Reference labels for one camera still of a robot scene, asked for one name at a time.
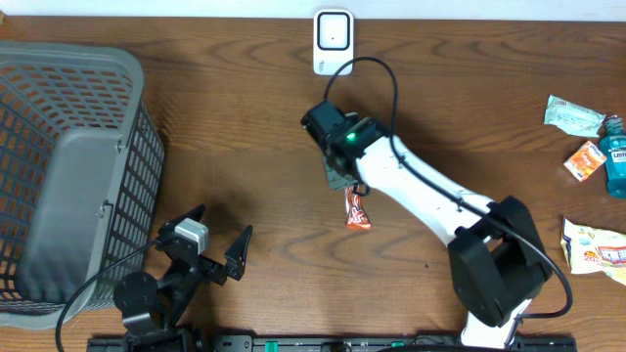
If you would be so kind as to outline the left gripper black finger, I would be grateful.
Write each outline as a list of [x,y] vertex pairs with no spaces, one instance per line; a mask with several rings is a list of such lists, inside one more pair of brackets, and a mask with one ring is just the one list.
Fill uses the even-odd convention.
[[199,204],[198,206],[194,207],[193,209],[191,209],[190,211],[184,213],[183,215],[180,215],[178,217],[175,217],[174,219],[171,219],[167,222],[165,222],[161,227],[160,227],[160,233],[163,235],[167,232],[173,232],[175,230],[175,227],[181,223],[182,221],[186,220],[186,219],[192,219],[196,222],[199,222],[203,216],[205,212],[205,205],[203,203]]
[[246,257],[252,233],[253,227],[248,225],[226,250],[226,267],[230,272],[244,272],[246,270]]

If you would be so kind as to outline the red chocolate bar wrapper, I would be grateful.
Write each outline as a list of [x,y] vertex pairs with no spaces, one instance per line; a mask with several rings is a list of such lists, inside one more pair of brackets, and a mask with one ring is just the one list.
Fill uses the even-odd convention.
[[355,193],[354,186],[344,189],[345,200],[345,227],[349,230],[367,231],[372,229],[372,223],[361,204],[361,197]]

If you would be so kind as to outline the teal wet wipes pack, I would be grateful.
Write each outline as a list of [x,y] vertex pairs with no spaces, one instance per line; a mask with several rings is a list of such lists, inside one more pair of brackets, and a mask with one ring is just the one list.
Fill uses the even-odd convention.
[[568,135],[585,138],[598,138],[604,119],[602,113],[553,95],[548,99],[544,114],[546,125],[554,125]]

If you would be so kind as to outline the orange tissue pack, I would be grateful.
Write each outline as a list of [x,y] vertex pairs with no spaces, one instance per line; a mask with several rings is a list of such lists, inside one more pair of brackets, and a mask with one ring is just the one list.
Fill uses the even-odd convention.
[[606,156],[591,141],[585,142],[563,166],[579,182],[587,180],[597,169],[604,165]]

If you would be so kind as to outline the yellow snack package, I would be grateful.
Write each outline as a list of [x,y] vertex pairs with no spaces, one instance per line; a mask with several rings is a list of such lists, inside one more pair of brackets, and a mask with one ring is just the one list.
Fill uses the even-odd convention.
[[624,234],[574,224],[564,218],[560,245],[571,274],[602,272],[625,285]]

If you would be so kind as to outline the blue liquid bottle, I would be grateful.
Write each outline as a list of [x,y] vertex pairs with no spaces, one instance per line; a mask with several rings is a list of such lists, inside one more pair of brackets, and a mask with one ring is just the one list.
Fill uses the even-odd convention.
[[604,127],[600,149],[606,156],[607,190],[614,198],[625,198],[625,126],[619,116],[612,115]]

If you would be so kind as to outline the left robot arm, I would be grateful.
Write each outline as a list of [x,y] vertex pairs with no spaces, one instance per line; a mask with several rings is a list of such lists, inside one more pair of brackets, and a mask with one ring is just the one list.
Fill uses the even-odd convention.
[[203,255],[209,230],[201,223],[205,206],[165,222],[158,230],[156,249],[171,260],[157,279],[146,272],[126,275],[116,285],[113,302],[127,329],[123,351],[205,351],[207,343],[198,329],[182,327],[180,318],[202,285],[224,285],[240,280],[253,233],[247,226],[225,251],[221,264]]

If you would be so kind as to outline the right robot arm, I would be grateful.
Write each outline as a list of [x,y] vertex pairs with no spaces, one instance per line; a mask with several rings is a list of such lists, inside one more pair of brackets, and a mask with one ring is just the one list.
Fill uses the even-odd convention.
[[328,101],[301,124],[330,169],[392,198],[446,245],[454,291],[469,311],[462,344],[511,346],[522,314],[552,275],[528,208],[460,186],[376,120]]

